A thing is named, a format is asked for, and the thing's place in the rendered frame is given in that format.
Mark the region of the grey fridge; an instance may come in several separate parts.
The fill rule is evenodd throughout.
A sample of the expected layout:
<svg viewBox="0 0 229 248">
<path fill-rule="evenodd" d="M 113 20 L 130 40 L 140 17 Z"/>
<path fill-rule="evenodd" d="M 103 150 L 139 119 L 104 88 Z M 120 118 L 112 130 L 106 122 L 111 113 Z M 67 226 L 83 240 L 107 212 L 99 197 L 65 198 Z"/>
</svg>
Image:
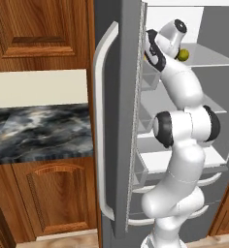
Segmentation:
<svg viewBox="0 0 229 248">
<path fill-rule="evenodd" d="M 229 57 L 229 5 L 227 6 L 204 6 L 200 27 L 196 29 L 192 20 L 187 16 L 194 14 L 193 7 L 183 7 L 180 16 L 186 23 L 190 33 L 196 32 L 196 42 L 186 39 L 185 44 L 195 43 L 210 48 L 220 54 Z M 205 95 L 219 104 L 226 113 L 217 113 L 220 120 L 221 130 L 219 136 L 212 141 L 203 142 L 205 147 L 212 146 L 226 161 L 224 165 L 203 170 L 200 177 L 200 188 L 205 196 L 204 205 L 197 210 L 193 217 L 187 219 L 180 228 L 180 238 L 188 243 L 197 241 L 206 236 L 212 224 L 214 213 L 218 210 L 225 186 L 229 181 L 229 66 L 191 68 L 200 80 Z M 144 66 L 143 86 L 144 91 L 166 91 L 159 76 L 148 65 Z M 130 227 L 126 241 L 114 240 L 114 248 L 141 248 L 142 242 L 153 228 L 153 221 L 143 213 L 141 199 L 150 187 L 159 183 L 164 172 L 149 174 L 148 169 L 141 157 L 142 153 L 171 151 L 154 137 L 152 131 L 152 118 L 155 116 L 148 113 L 144 106 L 140 105 L 139 131 L 137 138 L 137 155 L 135 168 L 135 182 L 131 200 L 130 216 L 144 223 L 138 227 Z"/>
</svg>

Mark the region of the grey fridge door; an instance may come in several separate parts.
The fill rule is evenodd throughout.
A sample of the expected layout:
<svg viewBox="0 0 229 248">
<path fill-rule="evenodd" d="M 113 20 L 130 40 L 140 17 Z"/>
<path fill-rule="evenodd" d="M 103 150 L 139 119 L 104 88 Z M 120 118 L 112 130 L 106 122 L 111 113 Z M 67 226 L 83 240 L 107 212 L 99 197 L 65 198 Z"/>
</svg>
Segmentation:
<svg viewBox="0 0 229 248">
<path fill-rule="evenodd" d="M 110 25 L 118 35 L 105 63 L 104 133 L 107 205 L 110 220 L 101 211 L 100 248 L 126 241 L 130 227 L 144 222 L 130 216 L 135 182 L 139 109 L 141 105 L 147 4 L 142 0 L 94 0 L 96 47 Z"/>
</svg>

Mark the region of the wooden wall cupboard door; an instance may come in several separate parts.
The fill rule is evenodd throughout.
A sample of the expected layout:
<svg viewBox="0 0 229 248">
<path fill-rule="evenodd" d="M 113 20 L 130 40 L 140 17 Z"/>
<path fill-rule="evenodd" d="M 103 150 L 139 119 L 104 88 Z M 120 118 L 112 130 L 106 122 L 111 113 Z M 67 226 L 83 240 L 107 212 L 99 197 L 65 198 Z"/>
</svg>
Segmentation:
<svg viewBox="0 0 229 248">
<path fill-rule="evenodd" d="M 85 69 L 93 0 L 0 0 L 0 72 Z"/>
</svg>

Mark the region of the glass fridge shelf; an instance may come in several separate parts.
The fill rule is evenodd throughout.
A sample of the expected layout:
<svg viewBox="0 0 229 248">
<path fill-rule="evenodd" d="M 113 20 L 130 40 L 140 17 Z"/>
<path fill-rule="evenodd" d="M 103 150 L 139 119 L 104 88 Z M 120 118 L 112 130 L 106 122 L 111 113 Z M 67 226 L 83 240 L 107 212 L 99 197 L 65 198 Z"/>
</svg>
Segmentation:
<svg viewBox="0 0 229 248">
<path fill-rule="evenodd" d="M 144 91 L 141 94 L 141 103 L 147 112 L 152 115 L 164 110 L 173 111 L 177 109 L 165 91 Z M 204 96 L 203 105 L 209 106 L 215 113 L 226 113 L 225 109 L 207 95 Z"/>
<path fill-rule="evenodd" d="M 181 48 L 189 51 L 189 57 L 184 64 L 191 68 L 229 66 L 229 57 L 205 46 L 190 43 L 182 44 Z"/>
<path fill-rule="evenodd" d="M 205 147 L 204 151 L 206 154 L 204 165 L 205 169 L 218 167 L 226 163 L 226 161 L 212 146 Z M 164 172 L 168 167 L 171 156 L 171 151 L 149 152 L 141 154 L 149 174 Z"/>
</svg>

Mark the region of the yellow-green lemon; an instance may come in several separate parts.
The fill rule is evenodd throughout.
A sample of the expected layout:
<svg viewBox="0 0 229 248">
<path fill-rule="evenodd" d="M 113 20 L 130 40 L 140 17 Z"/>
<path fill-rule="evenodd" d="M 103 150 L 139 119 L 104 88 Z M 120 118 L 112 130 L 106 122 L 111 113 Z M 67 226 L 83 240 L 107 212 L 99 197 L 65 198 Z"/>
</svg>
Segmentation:
<svg viewBox="0 0 229 248">
<path fill-rule="evenodd" d="M 187 49 L 182 48 L 178 54 L 179 61 L 186 61 L 189 58 L 189 51 Z"/>
</svg>

